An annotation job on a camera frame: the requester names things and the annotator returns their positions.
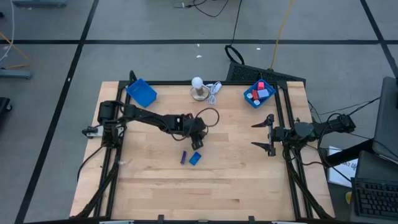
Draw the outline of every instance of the light bulb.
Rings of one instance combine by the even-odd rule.
[[[200,78],[200,77],[195,77],[195,78],[192,78],[192,86],[195,88],[195,89],[201,89],[202,88],[202,86],[203,86],[203,80]]]
[[[200,77],[192,78],[192,86],[196,89],[197,94],[202,96],[205,92],[203,91],[203,80]]]

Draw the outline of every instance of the wooden table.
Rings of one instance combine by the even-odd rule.
[[[294,118],[311,122],[303,83],[287,84]],[[97,124],[100,103],[114,100],[117,87],[118,82],[103,82],[93,125]],[[157,99],[146,108],[149,111],[195,115],[208,107],[189,95],[190,86],[152,87]],[[276,143],[277,155],[268,157],[264,150],[250,144],[251,141],[266,142],[268,133],[267,128],[251,128],[252,124],[264,121],[272,113],[274,126],[279,125],[275,97],[254,109],[243,98],[247,88],[223,86],[217,94],[214,107],[220,112],[220,122],[210,128],[204,138],[204,147],[198,150],[202,158],[196,166],[188,161],[184,166],[180,164],[183,150],[187,151],[187,160],[194,153],[190,139],[177,142],[156,127],[134,121],[128,123],[112,219],[156,220],[163,214],[166,220],[248,220],[250,215],[256,220],[294,220],[282,146]],[[284,100],[281,101],[289,127]],[[211,110],[201,117],[207,124],[216,119]],[[100,146],[100,141],[100,138],[88,140],[85,158]],[[81,171],[71,215],[80,212],[98,188],[103,159],[104,150]],[[302,149],[302,159],[304,162],[320,161],[317,151],[309,147]],[[305,175],[308,189],[325,211],[334,216],[323,167],[306,166]],[[298,187],[297,193],[304,217],[303,198]],[[108,192],[105,192],[101,214],[104,214],[107,199]]]

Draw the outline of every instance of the black keyboard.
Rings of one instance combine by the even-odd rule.
[[[398,182],[352,178],[359,216],[398,220]]]

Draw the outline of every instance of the blue container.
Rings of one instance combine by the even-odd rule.
[[[157,93],[143,79],[138,79],[127,88],[127,93],[141,106],[147,107],[156,100]]]
[[[252,90],[257,90],[257,84],[259,82],[263,82],[264,83],[264,87],[266,88],[266,90],[268,90],[269,96],[267,96],[264,99],[259,99],[260,104],[259,105],[255,105],[254,102],[249,99],[246,95],[248,93],[251,93]],[[272,97],[274,94],[276,93],[276,91],[274,90],[274,88],[272,86],[270,86],[266,81],[264,81],[263,79],[258,80],[253,86],[251,86],[248,90],[246,90],[243,95],[244,95],[244,99],[249,102],[254,108],[258,108],[261,105],[263,105],[270,97]]]

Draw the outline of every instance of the gray floor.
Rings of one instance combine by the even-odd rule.
[[[16,9],[16,39],[78,40],[92,2],[69,0],[63,9]],[[398,39],[398,2],[367,2],[384,38]],[[222,4],[222,0],[208,1],[203,8],[212,13]],[[230,39],[238,4],[230,0],[223,13],[212,19],[193,8],[174,9],[171,0],[99,0],[87,39]],[[275,39],[288,4],[288,0],[244,0],[236,38]],[[0,11],[6,15],[9,8],[7,1],[0,2]],[[0,31],[10,36],[8,18],[0,19]],[[293,6],[282,38],[376,40],[376,35],[360,1],[300,0]],[[0,96],[10,97],[14,105],[0,131],[2,223],[15,220],[77,46],[18,47],[29,56],[34,77],[0,79]],[[248,65],[269,67],[273,45],[235,47]],[[398,57],[397,45],[389,49]],[[23,58],[12,50],[1,66],[21,63]],[[102,81],[125,80],[130,69],[146,80],[195,76],[224,80],[228,67],[224,45],[219,44],[85,45],[25,221],[68,217],[87,142],[80,131],[91,123]],[[274,70],[306,78],[308,99],[319,113],[371,100],[380,94],[382,78],[394,76],[380,45],[280,45]],[[377,105],[353,116],[357,134],[373,135]],[[323,143],[346,148],[361,141],[331,134]],[[344,220],[347,190],[335,185],[330,190],[336,215]]]

